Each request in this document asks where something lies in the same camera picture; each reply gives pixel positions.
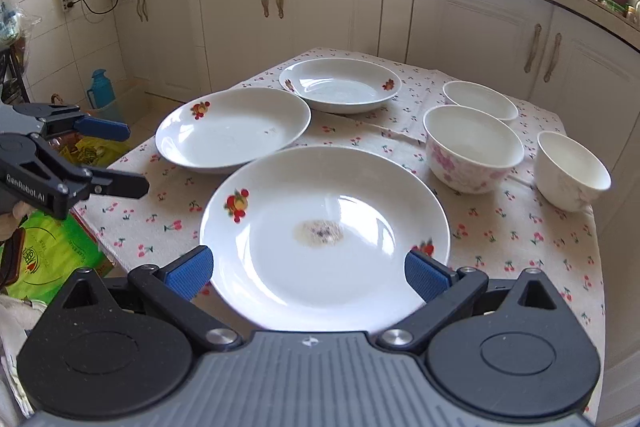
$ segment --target pink floral bowl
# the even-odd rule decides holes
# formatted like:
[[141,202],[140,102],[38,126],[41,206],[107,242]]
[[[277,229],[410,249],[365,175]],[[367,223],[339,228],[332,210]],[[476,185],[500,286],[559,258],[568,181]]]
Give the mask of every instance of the pink floral bowl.
[[484,194],[524,159],[520,138],[490,114],[460,105],[439,105],[423,119],[427,162],[441,182],[466,194]]

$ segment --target white bowl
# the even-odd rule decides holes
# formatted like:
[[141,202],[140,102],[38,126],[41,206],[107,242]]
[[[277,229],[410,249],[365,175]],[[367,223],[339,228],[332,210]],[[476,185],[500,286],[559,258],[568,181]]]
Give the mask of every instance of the white bowl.
[[228,173],[292,144],[311,122],[299,97],[279,89],[230,89],[186,103],[156,131],[156,147],[171,163]]
[[504,123],[477,109],[439,105],[423,119],[431,171],[453,190],[484,194],[524,159],[518,136]]
[[453,80],[444,85],[447,103],[473,107],[509,125],[518,117],[518,108],[502,93],[472,82]]
[[379,108],[402,87],[400,78],[378,64],[355,58],[312,58],[280,74],[280,85],[312,109],[356,114]]
[[538,190],[567,212],[584,210],[611,186],[609,171],[596,156],[564,134],[538,134],[534,166]]
[[386,158],[297,147],[239,169],[213,194],[200,244],[228,304],[270,330],[370,331],[424,302],[404,277],[415,245],[447,264],[450,232],[433,193]]

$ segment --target plastic bag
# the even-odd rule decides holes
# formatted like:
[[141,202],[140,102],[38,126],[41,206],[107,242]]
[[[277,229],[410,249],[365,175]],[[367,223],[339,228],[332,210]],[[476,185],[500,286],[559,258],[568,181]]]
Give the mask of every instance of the plastic bag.
[[59,154],[74,165],[108,167],[128,153],[126,142],[114,142],[85,136],[74,145],[65,145]]
[[48,304],[76,268],[88,266],[102,276],[112,267],[72,216],[57,221],[37,211],[22,228],[25,238],[18,280],[5,287],[11,297]]
[[41,20],[41,17],[25,13],[18,5],[18,0],[0,0],[0,48],[14,45],[23,70],[27,67],[31,32]]

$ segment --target jar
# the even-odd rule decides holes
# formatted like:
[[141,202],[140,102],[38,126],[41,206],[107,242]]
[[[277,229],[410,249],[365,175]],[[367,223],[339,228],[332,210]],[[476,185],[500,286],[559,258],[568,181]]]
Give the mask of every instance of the jar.
[[638,14],[636,13],[636,9],[633,6],[629,6],[626,8],[626,20],[634,25],[638,24]]

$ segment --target cloth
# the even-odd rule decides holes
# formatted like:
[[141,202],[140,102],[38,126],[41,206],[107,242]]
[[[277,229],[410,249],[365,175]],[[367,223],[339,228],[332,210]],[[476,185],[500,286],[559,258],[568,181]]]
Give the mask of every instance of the cloth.
[[[516,278],[530,266],[542,268],[583,325],[604,360],[605,306],[600,253],[593,213],[567,214],[548,203],[533,182],[536,136],[541,130],[564,132],[559,118],[522,100],[516,133],[525,160],[512,169],[500,190],[481,196],[461,194],[438,181],[425,162],[422,116],[444,103],[443,85],[452,80],[423,70],[359,53],[316,48],[258,74],[232,89],[252,86],[281,89],[280,71],[314,57],[364,58],[402,79],[400,93],[379,110],[335,116],[312,112],[312,121],[295,146],[350,146],[385,156],[425,181],[440,200],[452,235],[449,264],[476,266],[495,279]],[[114,168],[143,173],[149,194],[138,201],[92,198],[75,211],[104,251],[126,270],[153,263],[163,266],[198,244],[200,216],[222,176],[198,174],[172,165],[153,139],[123,156]],[[206,287],[204,295],[215,291]],[[602,384],[593,393],[587,417],[595,420]]]

